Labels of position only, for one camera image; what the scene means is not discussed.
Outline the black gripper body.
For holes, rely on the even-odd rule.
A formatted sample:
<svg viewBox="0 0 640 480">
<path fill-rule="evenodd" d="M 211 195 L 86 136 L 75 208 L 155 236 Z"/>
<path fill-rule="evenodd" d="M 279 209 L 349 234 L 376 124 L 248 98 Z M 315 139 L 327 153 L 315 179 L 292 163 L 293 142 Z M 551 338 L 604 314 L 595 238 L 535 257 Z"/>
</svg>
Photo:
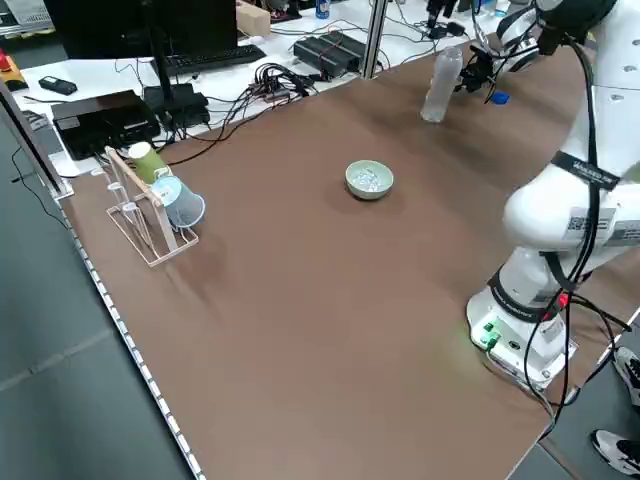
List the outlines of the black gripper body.
<svg viewBox="0 0 640 480">
<path fill-rule="evenodd" d="M 485 51 L 479 46 L 471 46 L 472 58 L 470 62 L 477 62 L 477 80 L 483 83 L 494 83 L 498 77 L 497 65 L 500 64 L 500 58 L 496 58 L 490 52 Z"/>
</svg>

